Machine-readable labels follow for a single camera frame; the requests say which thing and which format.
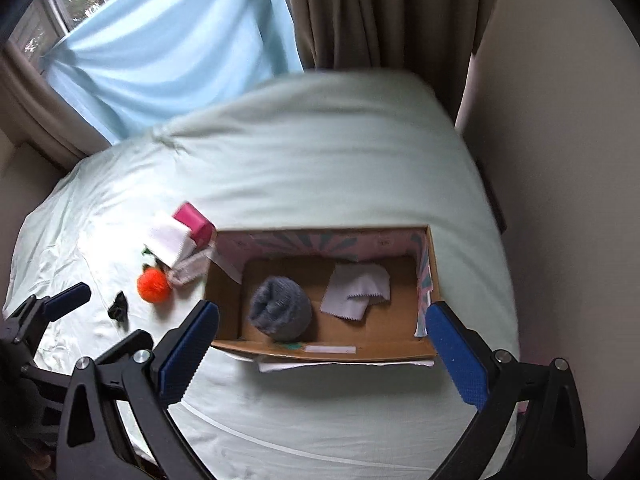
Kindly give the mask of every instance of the curtain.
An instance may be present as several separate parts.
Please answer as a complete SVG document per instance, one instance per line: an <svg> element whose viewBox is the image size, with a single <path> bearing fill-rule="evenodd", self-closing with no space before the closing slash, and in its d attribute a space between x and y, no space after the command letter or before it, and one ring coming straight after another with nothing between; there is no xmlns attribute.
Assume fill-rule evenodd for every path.
<svg viewBox="0 0 640 480"><path fill-rule="evenodd" d="M302 71L285 0L108 0L43 67L114 143Z"/></svg>
<svg viewBox="0 0 640 480"><path fill-rule="evenodd" d="M404 68L455 119L494 0L287 0L305 69Z"/></svg>
<svg viewBox="0 0 640 480"><path fill-rule="evenodd" d="M44 81L12 40L0 52L0 130L16 145L29 142L65 170L110 145Z"/></svg>

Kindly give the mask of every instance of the light blue curtain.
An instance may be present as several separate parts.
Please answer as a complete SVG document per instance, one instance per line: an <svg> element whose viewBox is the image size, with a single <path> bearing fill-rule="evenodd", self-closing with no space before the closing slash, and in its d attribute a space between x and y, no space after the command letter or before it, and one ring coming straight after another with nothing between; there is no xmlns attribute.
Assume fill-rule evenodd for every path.
<svg viewBox="0 0 640 480"><path fill-rule="evenodd" d="M109 0L43 63L112 143L302 70L285 0Z"/></svg>

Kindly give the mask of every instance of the blue rubber pad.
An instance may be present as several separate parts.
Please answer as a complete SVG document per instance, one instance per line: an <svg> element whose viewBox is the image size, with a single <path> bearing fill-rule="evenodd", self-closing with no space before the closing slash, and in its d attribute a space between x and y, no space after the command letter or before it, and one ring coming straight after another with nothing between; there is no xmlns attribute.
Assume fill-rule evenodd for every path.
<svg viewBox="0 0 640 480"><path fill-rule="evenodd" d="M218 307L207 303L159 369L158 397L163 404L174 404L182 399L216 337L219 320Z"/></svg>
<svg viewBox="0 0 640 480"><path fill-rule="evenodd" d="M432 304L424 315L429 338L447 367L462 400L482 410L488 396L486 370L449 318Z"/></svg>
<svg viewBox="0 0 640 480"><path fill-rule="evenodd" d="M84 305L91 299L91 289L86 283L76 283L67 290L49 298L44 304L44 317L52 322L66 316L69 312Z"/></svg>

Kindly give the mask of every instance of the gray rolled sock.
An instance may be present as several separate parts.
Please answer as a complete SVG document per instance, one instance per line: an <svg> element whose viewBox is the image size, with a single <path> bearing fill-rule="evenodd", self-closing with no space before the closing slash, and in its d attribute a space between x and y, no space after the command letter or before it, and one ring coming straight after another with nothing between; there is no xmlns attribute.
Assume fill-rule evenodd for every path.
<svg viewBox="0 0 640 480"><path fill-rule="evenodd" d="M296 282L270 276L251 299L249 322L274 341L295 341L311 322L311 302Z"/></svg>

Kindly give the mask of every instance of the bed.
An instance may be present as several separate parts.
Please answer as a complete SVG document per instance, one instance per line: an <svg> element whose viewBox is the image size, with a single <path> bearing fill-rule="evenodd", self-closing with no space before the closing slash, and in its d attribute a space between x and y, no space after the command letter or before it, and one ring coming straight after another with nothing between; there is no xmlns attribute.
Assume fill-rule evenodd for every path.
<svg viewBox="0 0 640 480"><path fill-rule="evenodd" d="M189 200L220 229L431 226L443 297L492 348L518 355L511 282L475 165L430 89L401 72L273 80L80 162L26 219L5 315L79 281L92 299L52 323L37 363L71 373L135 329L158 341L204 293L155 310L135 278L157 211ZM107 316L118 291L125 327ZM133 443L145 444L126 405ZM261 373L209 349L170 413L220 479L428 478L474 414L442 364ZM487 473L506 456L514 425Z"/></svg>

